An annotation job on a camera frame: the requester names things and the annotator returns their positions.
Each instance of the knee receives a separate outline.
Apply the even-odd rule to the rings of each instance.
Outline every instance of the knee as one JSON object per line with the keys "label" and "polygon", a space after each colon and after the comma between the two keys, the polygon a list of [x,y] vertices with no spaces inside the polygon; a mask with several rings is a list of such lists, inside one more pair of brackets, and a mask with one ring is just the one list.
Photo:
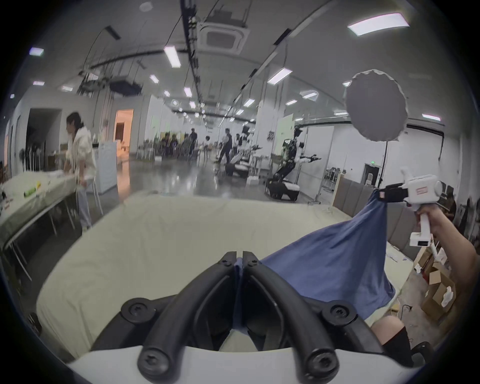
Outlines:
{"label": "knee", "polygon": [[385,344],[402,330],[405,325],[395,316],[385,316],[372,324],[371,330],[377,336],[380,344]]}

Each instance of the human hand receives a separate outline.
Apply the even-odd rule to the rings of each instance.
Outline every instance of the human hand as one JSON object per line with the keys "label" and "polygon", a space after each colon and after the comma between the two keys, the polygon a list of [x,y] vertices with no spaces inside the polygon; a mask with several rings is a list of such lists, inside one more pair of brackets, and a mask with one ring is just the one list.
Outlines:
{"label": "human hand", "polygon": [[445,216],[437,204],[422,205],[420,209],[415,212],[417,224],[420,223],[420,216],[424,213],[427,214],[428,220],[430,221],[430,231],[435,236],[438,236],[439,231],[443,229],[446,224],[450,223],[450,220],[448,220],[447,216]]}

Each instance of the white jacket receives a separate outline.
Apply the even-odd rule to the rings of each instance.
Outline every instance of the white jacket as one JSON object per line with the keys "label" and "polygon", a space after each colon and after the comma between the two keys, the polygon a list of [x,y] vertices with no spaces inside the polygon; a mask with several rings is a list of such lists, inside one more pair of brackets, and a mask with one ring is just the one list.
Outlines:
{"label": "white jacket", "polygon": [[80,173],[79,164],[81,160],[85,160],[84,180],[92,180],[95,177],[96,162],[92,147],[92,134],[86,127],[77,131],[73,141],[70,137],[66,157],[70,161],[72,171],[77,178]]}

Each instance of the white tablecloth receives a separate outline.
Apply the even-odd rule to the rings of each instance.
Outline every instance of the white tablecloth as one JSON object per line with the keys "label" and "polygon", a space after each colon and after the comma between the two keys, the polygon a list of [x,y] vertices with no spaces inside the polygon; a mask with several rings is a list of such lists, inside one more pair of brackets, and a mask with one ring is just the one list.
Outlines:
{"label": "white tablecloth", "polygon": [[[323,205],[140,192],[60,259],[40,291],[37,315],[44,332],[77,358],[126,300],[177,294],[228,251],[251,251],[263,259],[314,230],[348,219]],[[397,292],[412,269],[411,260],[399,255],[398,263],[385,261]]]}
{"label": "white tablecloth", "polygon": [[[0,215],[0,247],[42,210],[57,200],[75,192],[76,180],[74,175],[58,177],[54,172],[23,172],[2,185],[7,200],[2,202],[3,210]],[[28,197],[24,192],[36,187],[40,188]]]}

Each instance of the screw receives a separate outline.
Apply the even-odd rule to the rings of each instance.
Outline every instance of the screw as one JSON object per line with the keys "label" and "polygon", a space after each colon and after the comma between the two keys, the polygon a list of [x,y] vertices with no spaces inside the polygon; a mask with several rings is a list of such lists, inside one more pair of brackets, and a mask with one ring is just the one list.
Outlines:
{"label": "screw", "polygon": [[147,307],[143,303],[135,303],[132,306],[130,306],[129,312],[133,316],[140,316],[143,311],[145,311]]}
{"label": "screw", "polygon": [[321,352],[308,361],[309,374],[316,377],[325,377],[337,366],[335,354],[332,352]]}
{"label": "screw", "polygon": [[348,309],[343,306],[335,306],[331,309],[330,313],[337,319],[342,319],[348,316]]}
{"label": "screw", "polygon": [[165,374],[170,368],[168,357],[156,349],[144,351],[139,360],[138,367],[142,373],[148,376],[159,376]]}

